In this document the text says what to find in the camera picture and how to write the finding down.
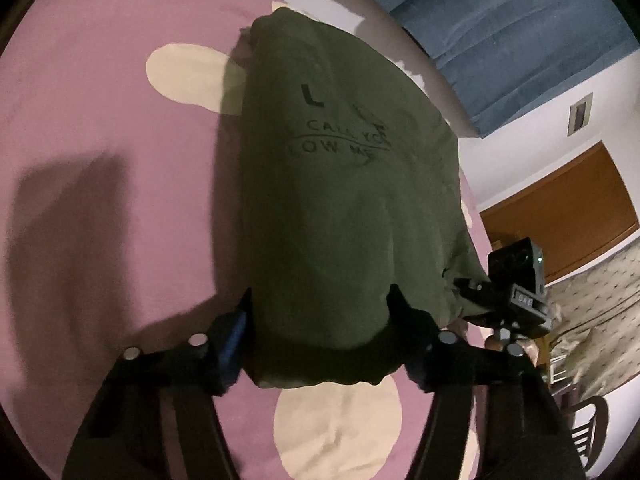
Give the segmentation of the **patterned beige curtain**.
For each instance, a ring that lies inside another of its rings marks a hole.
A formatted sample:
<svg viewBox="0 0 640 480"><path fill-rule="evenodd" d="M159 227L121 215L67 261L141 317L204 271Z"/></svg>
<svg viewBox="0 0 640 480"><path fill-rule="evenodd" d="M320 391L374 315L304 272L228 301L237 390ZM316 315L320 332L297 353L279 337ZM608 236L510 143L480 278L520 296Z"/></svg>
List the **patterned beige curtain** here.
<svg viewBox="0 0 640 480"><path fill-rule="evenodd" d="M547 288L551 355L582 399L606 396L639 375L639 242Z"/></svg>

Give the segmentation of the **olive green jacket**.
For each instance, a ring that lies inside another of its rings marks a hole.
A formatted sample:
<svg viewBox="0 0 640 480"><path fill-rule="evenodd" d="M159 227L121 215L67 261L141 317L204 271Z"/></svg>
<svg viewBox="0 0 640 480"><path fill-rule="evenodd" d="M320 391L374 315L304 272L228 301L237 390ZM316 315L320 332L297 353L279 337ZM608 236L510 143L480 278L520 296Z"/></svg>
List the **olive green jacket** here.
<svg viewBox="0 0 640 480"><path fill-rule="evenodd" d="M254 21L241 117L262 388L376 384L430 327L480 315L486 278L461 208L458 141L421 89L359 38L287 8Z"/></svg>

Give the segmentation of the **pink polka dot bedsheet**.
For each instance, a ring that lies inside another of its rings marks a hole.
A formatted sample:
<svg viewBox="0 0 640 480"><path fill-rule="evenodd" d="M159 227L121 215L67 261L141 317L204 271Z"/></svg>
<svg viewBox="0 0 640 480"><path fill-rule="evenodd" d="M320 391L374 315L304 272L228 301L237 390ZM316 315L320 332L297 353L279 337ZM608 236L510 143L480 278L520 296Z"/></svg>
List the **pink polka dot bedsheet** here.
<svg viewBox="0 0 640 480"><path fill-rule="evenodd" d="M239 297L236 120L174 102L145 65L166 44L243 63L280 6L408 49L369 0L35 0L1 57L1 404L61 477L128 344L176 344Z"/></svg>

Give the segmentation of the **dark wooden chair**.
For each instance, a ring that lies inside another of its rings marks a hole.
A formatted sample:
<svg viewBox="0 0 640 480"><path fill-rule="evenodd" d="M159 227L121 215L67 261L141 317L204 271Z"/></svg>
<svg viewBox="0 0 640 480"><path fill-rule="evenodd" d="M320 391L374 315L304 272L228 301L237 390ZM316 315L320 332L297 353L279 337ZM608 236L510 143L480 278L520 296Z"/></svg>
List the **dark wooden chair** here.
<svg viewBox="0 0 640 480"><path fill-rule="evenodd" d="M553 386L551 394L570 428L584 471L588 472L600 457L605 444L610 420L608 404L603 396L590 396L579 401L578 387L571 382ZM576 422L577 414L585 408L591 408L592 413L583 422Z"/></svg>

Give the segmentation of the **wall switch plate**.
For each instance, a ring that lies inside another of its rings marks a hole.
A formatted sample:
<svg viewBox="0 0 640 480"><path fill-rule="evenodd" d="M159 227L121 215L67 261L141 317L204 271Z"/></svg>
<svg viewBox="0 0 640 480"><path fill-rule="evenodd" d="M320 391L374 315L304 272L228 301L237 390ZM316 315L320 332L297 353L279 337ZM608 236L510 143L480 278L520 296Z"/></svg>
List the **wall switch plate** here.
<svg viewBox="0 0 640 480"><path fill-rule="evenodd" d="M570 117L568 118L567 127L568 136L572 136L589 124L592 98L593 93L589 93L570 107Z"/></svg>

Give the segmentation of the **blue curtain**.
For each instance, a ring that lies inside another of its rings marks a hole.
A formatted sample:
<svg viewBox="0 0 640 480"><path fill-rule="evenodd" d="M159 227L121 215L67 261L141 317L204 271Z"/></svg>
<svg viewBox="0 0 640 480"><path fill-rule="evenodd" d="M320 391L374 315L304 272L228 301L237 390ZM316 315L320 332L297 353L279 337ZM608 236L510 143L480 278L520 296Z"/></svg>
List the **blue curtain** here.
<svg viewBox="0 0 640 480"><path fill-rule="evenodd" d="M612 0L374 0L483 138L638 50Z"/></svg>

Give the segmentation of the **brown wooden door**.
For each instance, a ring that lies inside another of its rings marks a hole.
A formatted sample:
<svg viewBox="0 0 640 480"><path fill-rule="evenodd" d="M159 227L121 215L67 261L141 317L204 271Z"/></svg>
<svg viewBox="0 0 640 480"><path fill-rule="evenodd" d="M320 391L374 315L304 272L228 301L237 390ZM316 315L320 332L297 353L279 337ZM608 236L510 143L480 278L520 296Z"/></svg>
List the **brown wooden door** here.
<svg viewBox="0 0 640 480"><path fill-rule="evenodd" d="M495 247L529 237L548 283L608 252L639 229L613 159L599 142L547 177L480 213Z"/></svg>

